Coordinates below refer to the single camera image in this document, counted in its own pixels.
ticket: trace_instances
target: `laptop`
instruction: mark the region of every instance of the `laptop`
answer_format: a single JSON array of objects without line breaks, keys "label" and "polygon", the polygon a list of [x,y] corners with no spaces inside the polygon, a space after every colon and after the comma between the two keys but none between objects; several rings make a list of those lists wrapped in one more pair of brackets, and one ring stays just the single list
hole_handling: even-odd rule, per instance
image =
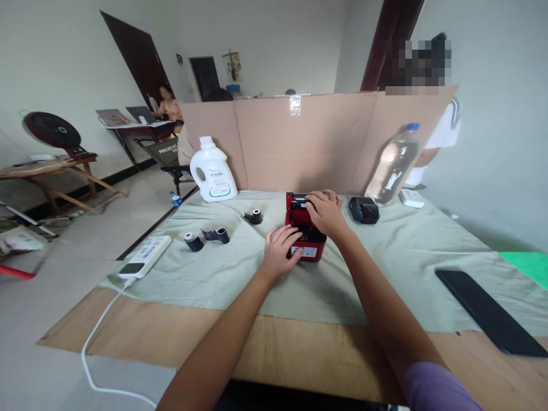
[{"label": "laptop", "polygon": [[135,118],[135,121],[137,121],[138,123],[141,122],[139,116],[143,116],[144,119],[147,121],[147,124],[156,123],[156,118],[152,115],[150,109],[147,106],[126,107],[126,110],[130,112],[130,114]]},{"label": "laptop", "polygon": [[126,117],[117,108],[95,110],[95,112],[99,115],[99,121],[107,127],[119,127],[126,125],[126,122],[123,120]]}]

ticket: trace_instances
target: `cardboard partition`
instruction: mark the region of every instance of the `cardboard partition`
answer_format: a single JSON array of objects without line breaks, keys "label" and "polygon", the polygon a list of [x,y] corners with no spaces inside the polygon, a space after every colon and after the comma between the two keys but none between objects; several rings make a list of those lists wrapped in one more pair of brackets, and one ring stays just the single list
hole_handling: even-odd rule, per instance
[{"label": "cardboard partition", "polygon": [[211,135],[239,190],[363,195],[384,146],[408,123],[421,123],[424,147],[455,91],[304,96],[298,112],[291,97],[180,106],[191,144],[198,150],[200,136]]},{"label": "cardboard partition", "polygon": [[187,126],[190,143],[200,149],[200,137],[210,135],[223,153],[238,190],[247,190],[247,173],[240,145],[234,102],[182,103],[179,107]]}]

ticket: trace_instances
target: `bottle cap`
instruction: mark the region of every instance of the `bottle cap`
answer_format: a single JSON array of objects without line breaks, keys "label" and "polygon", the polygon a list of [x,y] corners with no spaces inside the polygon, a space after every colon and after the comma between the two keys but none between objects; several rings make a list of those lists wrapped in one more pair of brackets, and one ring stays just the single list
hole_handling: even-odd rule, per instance
[{"label": "bottle cap", "polygon": [[211,136],[200,137],[200,148],[202,150],[213,150],[215,147],[217,146],[213,142]]}]

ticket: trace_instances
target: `doorway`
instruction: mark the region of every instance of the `doorway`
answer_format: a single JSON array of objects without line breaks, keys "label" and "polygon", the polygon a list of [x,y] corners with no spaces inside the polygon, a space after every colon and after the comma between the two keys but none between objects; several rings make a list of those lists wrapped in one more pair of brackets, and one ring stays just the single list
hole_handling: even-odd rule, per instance
[{"label": "doorway", "polygon": [[386,42],[410,40],[424,0],[384,0],[360,91],[384,90]]},{"label": "doorway", "polygon": [[150,97],[159,104],[162,101],[158,84],[169,83],[152,36],[122,20],[101,11],[114,41],[130,69],[148,108],[153,110]]},{"label": "doorway", "polygon": [[190,64],[202,101],[208,101],[209,96],[219,90],[219,77],[213,57],[190,57]]}]

